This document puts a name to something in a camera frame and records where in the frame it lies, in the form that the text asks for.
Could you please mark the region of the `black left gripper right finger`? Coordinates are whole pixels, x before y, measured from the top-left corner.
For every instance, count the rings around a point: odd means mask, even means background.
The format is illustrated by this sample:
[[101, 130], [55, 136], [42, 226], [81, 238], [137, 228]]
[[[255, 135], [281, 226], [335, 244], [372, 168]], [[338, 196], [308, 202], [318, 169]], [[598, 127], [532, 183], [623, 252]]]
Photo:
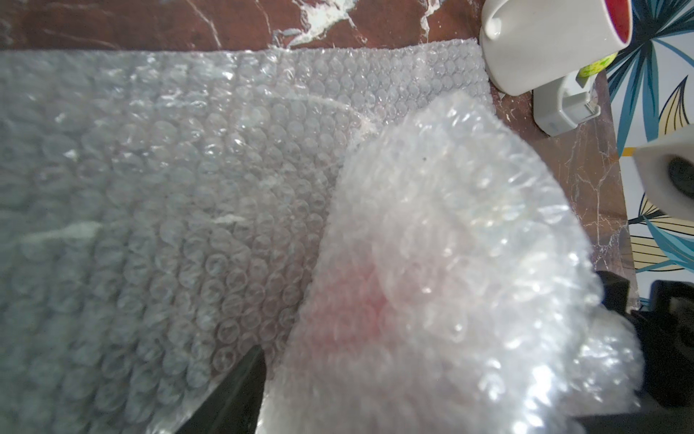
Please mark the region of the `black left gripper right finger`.
[[657, 412], [587, 416], [576, 421], [590, 434], [679, 434], [693, 433], [693, 410], [670, 409]]

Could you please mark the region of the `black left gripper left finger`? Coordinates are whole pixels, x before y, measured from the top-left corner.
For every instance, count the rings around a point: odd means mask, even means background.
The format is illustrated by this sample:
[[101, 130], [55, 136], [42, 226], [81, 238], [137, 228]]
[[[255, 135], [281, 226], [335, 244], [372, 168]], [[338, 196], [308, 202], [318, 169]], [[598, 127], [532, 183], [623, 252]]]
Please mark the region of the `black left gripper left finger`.
[[254, 345], [177, 433], [255, 433], [266, 380], [264, 351]]

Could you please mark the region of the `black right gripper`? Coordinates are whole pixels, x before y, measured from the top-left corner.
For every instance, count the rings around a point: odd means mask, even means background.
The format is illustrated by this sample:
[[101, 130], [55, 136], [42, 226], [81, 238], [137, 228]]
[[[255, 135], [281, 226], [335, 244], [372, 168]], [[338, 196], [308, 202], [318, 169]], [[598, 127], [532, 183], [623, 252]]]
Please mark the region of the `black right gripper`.
[[610, 271], [598, 271], [604, 288], [603, 305], [633, 326], [644, 357], [641, 392], [664, 408], [693, 405], [693, 284], [652, 282], [645, 310], [626, 311], [629, 281]]

